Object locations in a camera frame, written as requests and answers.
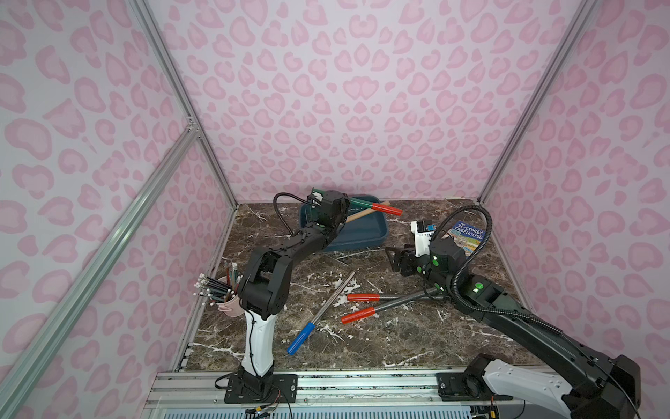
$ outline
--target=cable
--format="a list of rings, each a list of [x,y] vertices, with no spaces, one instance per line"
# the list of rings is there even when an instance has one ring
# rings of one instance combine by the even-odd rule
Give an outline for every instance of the cable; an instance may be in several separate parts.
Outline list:
[[[458,289],[458,278],[465,272],[466,268],[468,265],[470,265],[470,262],[484,249],[484,246],[488,242],[488,239],[491,236],[491,231],[493,230],[493,220],[491,219],[491,214],[484,208],[483,206],[480,205],[466,205],[462,206],[456,211],[452,212],[449,214],[449,216],[444,219],[440,223],[440,225],[435,229],[435,232],[431,236],[431,241],[433,241],[439,234],[442,228],[449,223],[457,214],[463,213],[464,211],[468,210],[474,210],[480,212],[482,215],[484,215],[484,218],[486,219],[486,231],[484,232],[484,238],[482,241],[477,245],[477,248],[470,254],[470,257],[466,259],[465,263],[463,263],[460,267],[460,269],[456,272],[456,275],[452,278],[451,284],[450,284],[450,289],[452,294],[454,295],[454,298],[456,299],[457,302],[465,306],[468,310],[473,310],[473,311],[479,311],[483,313],[489,313],[489,314],[499,314],[503,316],[512,316],[512,317],[517,317],[517,318],[522,318],[530,323],[537,324],[543,328],[546,328],[547,330],[557,334],[557,335],[562,335],[563,331],[560,328],[557,328],[553,324],[549,324],[542,320],[539,317],[528,315],[528,314],[523,314],[517,311],[512,311],[512,310],[499,310],[496,308],[484,308],[484,307],[478,307],[473,304],[471,304],[469,301],[467,301],[463,296],[461,295],[459,289]]]
[[[251,315],[251,330],[249,331],[249,361],[251,362],[251,368],[253,369],[254,375],[258,377],[258,371],[256,371],[256,365],[253,365],[253,352],[251,350],[251,335],[253,335],[253,327],[256,324],[256,319]]]
[[[596,366],[596,367],[597,367],[603,374],[605,374],[605,375],[607,376],[608,379],[612,380],[612,383],[613,383],[616,387],[618,387],[619,390],[621,390],[621,392],[624,394],[624,396],[626,396],[626,399],[628,399],[628,402],[630,403],[630,405],[632,406],[633,410],[635,411],[635,416],[637,416],[637,419],[642,419],[642,418],[640,417],[640,413],[639,413],[638,410],[637,410],[637,406],[635,405],[635,403],[633,403],[632,399],[630,398],[630,396],[628,395],[628,393],[626,393],[626,390],[624,390],[623,386],[622,386],[621,384],[619,384],[619,382],[616,381],[616,380],[614,379],[614,377],[612,377],[612,376],[611,376],[607,371],[605,371],[600,365],[598,365],[598,363],[595,362],[595,361],[593,360],[593,358],[591,358],[591,357],[589,357],[588,355],[586,355],[586,354],[585,354],[585,353],[584,353],[584,352],[583,352],[577,345],[575,345],[575,343],[574,343],[573,341],[571,341],[567,336],[562,335],[562,337],[565,339],[565,341],[567,341],[567,342],[568,342],[569,344],[571,344],[575,349],[577,349],[577,352],[579,352],[580,355],[581,355],[582,357],[585,357],[586,359],[589,359],[589,360],[591,361],[590,363],[593,363],[593,365],[595,365],[595,366]]]
[[[216,387],[219,390],[229,390],[230,388],[227,385],[218,385],[217,383],[224,378],[229,378],[233,374],[234,373],[227,373],[227,374],[221,375],[219,378],[215,379],[214,380],[214,387]]]
[[[291,419],[293,419],[293,410],[291,410],[291,404],[288,402],[288,399],[286,399],[286,404],[289,405],[289,413],[291,414]]]
[[[521,417],[521,415],[523,414],[523,412],[525,412],[525,411],[526,411],[526,401],[524,400],[524,401],[523,401],[523,409],[521,409],[521,413],[518,414],[518,415],[516,415],[516,416],[515,416],[514,418],[512,418],[512,419],[519,419],[519,418]]]
[[[281,216],[281,212],[279,212],[279,207],[277,206],[277,199],[280,196],[290,196],[291,198],[293,198],[295,200],[298,200],[298,201],[302,202],[303,204],[310,205],[310,206],[319,206],[319,204],[317,204],[315,202],[307,202],[303,198],[300,198],[299,196],[290,194],[288,192],[280,192],[280,193],[276,194],[274,198],[272,198],[272,207],[275,209],[275,213],[277,213],[277,217],[279,217],[279,220],[281,221],[281,223],[284,224],[284,227],[286,227],[286,229],[289,231],[289,233],[292,236],[295,233],[293,232],[293,229],[288,225],[288,223],[286,223],[286,220],[284,219],[284,217]]]

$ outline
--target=marble table surface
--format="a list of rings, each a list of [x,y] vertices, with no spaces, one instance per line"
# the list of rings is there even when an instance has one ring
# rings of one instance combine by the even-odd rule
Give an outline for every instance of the marble table surface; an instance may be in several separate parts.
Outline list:
[[[402,247],[404,243],[413,243],[410,221],[430,219],[437,224],[455,208],[469,203],[467,200],[392,202],[404,213],[400,217],[387,215],[389,236],[384,244]],[[296,228],[299,204],[280,204],[279,208],[289,225]],[[458,215],[454,222],[459,219],[484,227],[474,213]],[[271,204],[242,204],[224,250],[224,262],[236,261],[242,270],[255,246],[277,245],[287,239],[287,234]],[[492,241],[470,267],[472,273],[488,277],[517,297]],[[432,301],[412,302],[342,324],[340,318],[345,314],[371,305],[343,301],[345,298],[336,301],[300,350],[289,356],[286,348],[290,342],[333,293],[334,284],[352,270],[356,275],[345,294],[406,294],[421,286],[418,276],[403,277],[391,271],[383,247],[309,256],[294,268],[286,309],[277,318],[273,343],[276,370],[445,368],[467,365],[478,353],[488,353],[516,365],[541,364],[510,338],[451,306]],[[203,314],[187,371],[232,371],[242,359],[244,316],[230,318],[215,308],[207,306]]]

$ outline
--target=book cover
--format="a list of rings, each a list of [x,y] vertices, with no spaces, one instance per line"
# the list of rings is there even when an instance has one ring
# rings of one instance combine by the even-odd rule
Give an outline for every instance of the book cover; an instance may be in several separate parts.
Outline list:
[[[484,239],[484,230],[463,221],[458,221],[447,234],[454,238],[456,244],[463,248],[468,257]]]

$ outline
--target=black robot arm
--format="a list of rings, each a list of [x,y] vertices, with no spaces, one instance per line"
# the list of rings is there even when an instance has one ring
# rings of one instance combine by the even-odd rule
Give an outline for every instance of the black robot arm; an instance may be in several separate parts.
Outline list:
[[[308,200],[316,208],[316,219],[280,246],[256,247],[242,276],[238,290],[241,306],[260,314],[263,320],[286,304],[293,267],[328,246],[346,222],[350,204],[346,194],[328,190],[320,201],[312,195]]]
[[[419,226],[430,224],[429,221],[419,222]],[[530,379],[526,381],[523,377],[510,377],[505,381],[496,371],[505,368],[506,364],[480,354],[464,373],[459,373],[456,379],[449,377],[444,387],[441,384],[443,400],[489,400],[496,392],[529,400],[528,397],[532,398],[537,392],[534,402],[544,402],[546,407],[560,411],[566,417],[633,419],[637,415],[641,401],[641,377],[640,367],[633,360],[624,355],[609,358],[580,344],[557,327],[537,318],[503,287],[483,276],[470,274],[468,264],[473,256],[466,258],[464,250],[456,245],[453,237],[438,237],[440,229],[436,229],[425,254],[417,256],[418,244],[388,247],[387,255],[393,271],[404,276],[421,276],[424,289],[436,287],[442,291],[431,299],[452,304],[460,312],[504,333],[560,376],[560,382],[547,380],[551,384],[549,389],[534,381],[537,374],[529,374]],[[513,370],[510,366],[508,373],[512,374]],[[524,374],[519,372],[523,369],[515,370],[514,375]],[[547,390],[553,390],[554,400],[545,397]]]

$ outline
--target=pink leopard print wall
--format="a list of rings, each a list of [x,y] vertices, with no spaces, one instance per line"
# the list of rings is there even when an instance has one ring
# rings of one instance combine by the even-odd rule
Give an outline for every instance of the pink leopard print wall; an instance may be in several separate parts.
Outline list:
[[[151,0],[241,201],[477,196],[577,0]]]
[[[17,418],[138,417],[230,211],[194,145]]]
[[[0,4],[0,380],[184,128],[122,0]]]
[[[670,4],[606,0],[488,206],[535,312],[670,410]]]

